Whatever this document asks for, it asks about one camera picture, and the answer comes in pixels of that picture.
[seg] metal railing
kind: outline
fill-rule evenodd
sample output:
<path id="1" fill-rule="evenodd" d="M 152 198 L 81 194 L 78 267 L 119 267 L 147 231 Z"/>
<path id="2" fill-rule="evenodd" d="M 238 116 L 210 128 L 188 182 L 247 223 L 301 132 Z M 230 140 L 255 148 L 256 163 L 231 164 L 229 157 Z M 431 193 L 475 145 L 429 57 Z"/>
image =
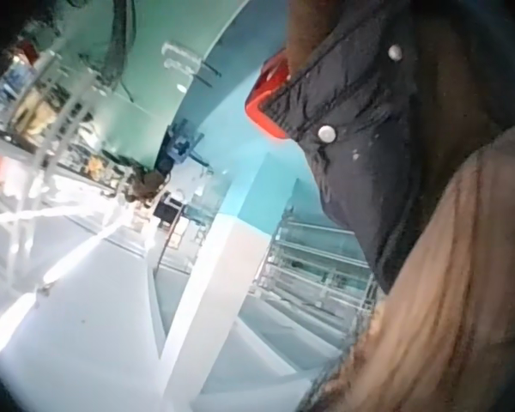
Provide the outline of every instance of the metal railing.
<path id="1" fill-rule="evenodd" d="M 329 324 L 337 324 L 339 330 L 348 332 L 369 317 L 374 307 L 378 285 L 373 274 L 367 271 L 366 262 L 325 250 L 327 241 L 320 249 L 297 243 L 293 233 L 296 228 L 308 229 L 308 233 L 302 234 L 305 238 L 321 231 L 320 239 L 328 240 L 331 234 L 336 240 L 342 236 L 354 242 L 354 234 L 349 230 L 296 221 L 287 212 L 272 237 L 255 287 L 312 316 L 322 313 L 319 320 L 329 318 Z"/>
<path id="2" fill-rule="evenodd" d="M 27 271 L 34 239 L 34 220 L 46 215 L 73 215 L 77 208 L 43 208 L 43 193 L 52 184 L 52 179 L 58 173 L 59 162 L 74 138 L 80 123 L 93 109 L 97 98 L 105 95 L 98 80 L 98 72 L 91 69 L 82 73 L 72 73 L 69 76 L 79 76 L 70 88 L 70 97 L 59 110 L 53 124 L 42 135 L 39 146 L 35 145 L 32 153 L 17 149 L 9 141 L 13 136 L 17 122 L 18 111 L 31 93 L 36 93 L 36 102 L 28 108 L 25 116 L 32 116 L 36 107 L 49 98 L 52 90 L 66 76 L 67 70 L 61 67 L 59 54 L 64 46 L 63 39 L 58 40 L 50 50 L 42 53 L 33 67 L 33 75 L 23 85 L 20 93 L 10 102 L 0 114 L 0 151 L 6 145 L 6 152 L 26 168 L 27 178 L 22 185 L 21 194 L 13 209 L 0 209 L 0 225 L 6 229 L 9 236 L 5 281 L 12 288 Z"/>

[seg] dark jacket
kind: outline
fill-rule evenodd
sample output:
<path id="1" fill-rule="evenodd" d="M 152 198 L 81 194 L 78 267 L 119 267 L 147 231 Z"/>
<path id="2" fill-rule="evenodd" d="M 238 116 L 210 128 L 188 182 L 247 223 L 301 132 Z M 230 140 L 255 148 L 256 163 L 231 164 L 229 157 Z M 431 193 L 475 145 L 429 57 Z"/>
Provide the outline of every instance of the dark jacket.
<path id="1" fill-rule="evenodd" d="M 515 29 L 503 10 L 475 0 L 440 2 L 478 68 L 488 116 L 515 125 Z M 332 33 L 264 111 L 303 149 L 324 212 L 354 231 L 389 291 L 423 229 L 424 91 L 409 0 L 348 0 Z"/>

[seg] shelf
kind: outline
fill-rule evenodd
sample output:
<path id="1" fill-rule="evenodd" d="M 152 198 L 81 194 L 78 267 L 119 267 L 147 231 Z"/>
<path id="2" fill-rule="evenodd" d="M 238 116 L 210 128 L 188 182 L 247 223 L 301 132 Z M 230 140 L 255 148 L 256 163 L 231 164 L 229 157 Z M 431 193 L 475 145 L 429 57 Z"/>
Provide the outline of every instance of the shelf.
<path id="1" fill-rule="evenodd" d="M 362 277 L 359 277 L 356 275 L 350 275 L 349 273 L 341 272 L 340 270 L 335 270 L 333 268 L 326 268 L 322 264 L 310 262 L 308 260 L 305 260 L 302 257 L 296 257 L 296 256 L 289 255 L 289 254 L 285 253 L 284 251 L 281 251 L 280 254 L 278 255 L 278 257 L 279 258 L 287 258 L 290 260 L 294 260 L 296 262 L 301 262 L 303 264 L 307 264 L 307 265 L 312 266 L 313 268 L 317 268 L 319 270 L 326 270 L 326 271 L 328 271 L 328 273 L 330 273 L 334 276 L 343 276 L 343 277 L 347 277 L 348 279 L 352 279 L 352 280 L 358 281 L 358 282 L 364 282 L 364 283 L 368 282 L 367 278 L 363 279 Z"/>
<path id="2" fill-rule="evenodd" d="M 303 246 L 303 245 L 299 245 L 297 243 L 287 242 L 286 240 L 277 240 L 276 244 L 289 247 L 290 249 L 294 249 L 296 251 L 304 251 L 307 253 L 311 253 L 312 255 L 320 256 L 322 258 L 328 258 L 331 260 L 336 260 L 337 262 L 342 262 L 345 264 L 352 264 L 353 266 L 369 269 L 368 264 L 362 260 L 352 259 L 351 257 L 337 255 L 335 253 L 330 253 L 328 251 L 320 251 L 319 249 L 315 249 L 314 247 Z"/>
<path id="3" fill-rule="evenodd" d="M 332 292 L 334 294 L 337 294 L 337 295 L 342 295 L 343 297 L 347 297 L 350 300 L 352 300 L 354 302 L 357 302 L 357 304 L 360 304 L 362 302 L 362 299 L 359 299 L 359 298 L 353 296 L 352 294 L 349 294 L 347 290 L 341 290 L 341 289 L 337 289 L 337 288 L 332 288 L 332 287 L 330 287 L 328 285 L 325 285 L 323 283 L 314 282 L 311 279 L 307 279 L 305 276 L 303 276 L 299 272 L 296 272 L 295 270 L 290 270 L 290 269 L 282 268 L 282 267 L 274 265 L 274 264 L 272 266 L 276 270 L 278 270 L 279 272 L 281 272 L 281 273 L 283 273 L 285 275 L 294 277 L 294 278 L 296 278 L 297 280 L 299 280 L 301 282 L 313 285 L 314 287 L 319 288 L 319 289 L 328 290 L 328 291 L 330 291 L 330 292 Z M 364 294 L 365 293 L 365 291 L 361 291 L 361 290 L 358 290 L 358 289 L 356 289 L 355 291 L 359 292 L 359 294 Z M 347 302 L 347 303 L 348 303 L 349 306 L 352 306 L 352 307 L 354 307 L 356 309 L 359 309 L 358 305 L 354 305 L 351 302 Z"/>
<path id="4" fill-rule="evenodd" d="M 22 148 L 18 148 L 14 144 L 11 144 L 9 142 L 4 141 L 0 137 L 0 155 L 3 157 L 9 157 L 10 159 L 13 159 L 15 161 L 20 161 L 21 163 L 28 163 L 32 158 L 33 154 L 27 152 L 26 150 Z M 80 173 L 73 172 L 70 169 L 66 168 L 65 166 L 62 166 L 58 164 L 58 167 L 55 170 L 55 173 L 59 176 L 63 176 L 68 179 L 76 180 L 79 182 L 82 182 L 86 185 L 90 185 L 93 187 L 97 187 L 99 189 L 102 189 L 103 191 L 111 191 L 112 188 L 103 185 L 101 183 L 95 182 L 92 179 L 88 179 L 84 176 L 82 176 Z"/>

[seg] metal snap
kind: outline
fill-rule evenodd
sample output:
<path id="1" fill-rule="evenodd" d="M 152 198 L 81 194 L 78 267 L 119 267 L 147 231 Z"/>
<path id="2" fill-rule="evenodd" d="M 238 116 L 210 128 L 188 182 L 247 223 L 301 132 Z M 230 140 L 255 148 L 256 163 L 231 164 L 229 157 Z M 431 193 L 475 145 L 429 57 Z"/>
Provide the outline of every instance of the metal snap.
<path id="1" fill-rule="evenodd" d="M 325 124 L 320 129 L 318 129 L 318 138 L 324 143 L 332 143 L 336 140 L 336 130 Z"/>
<path id="2" fill-rule="evenodd" d="M 395 62 L 403 59 L 403 49 L 399 45 L 392 45 L 388 51 L 389 58 Z"/>

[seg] person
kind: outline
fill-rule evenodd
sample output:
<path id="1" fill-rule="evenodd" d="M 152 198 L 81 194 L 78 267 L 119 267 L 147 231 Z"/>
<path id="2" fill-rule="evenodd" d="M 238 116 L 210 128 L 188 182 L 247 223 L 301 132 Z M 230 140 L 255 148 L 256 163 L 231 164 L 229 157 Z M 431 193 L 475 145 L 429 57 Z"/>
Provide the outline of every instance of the person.
<path id="1" fill-rule="evenodd" d="M 285 55 L 263 113 L 388 294 L 298 410 L 515 410 L 515 2 L 289 0 Z"/>
<path id="2" fill-rule="evenodd" d="M 126 200 L 130 203 L 136 200 L 142 203 L 152 201 L 164 189 L 164 185 L 167 185 L 173 166 L 173 159 L 168 155 L 159 156 L 155 168 L 151 171 L 135 164 L 132 167 L 133 179 L 130 181 Z"/>

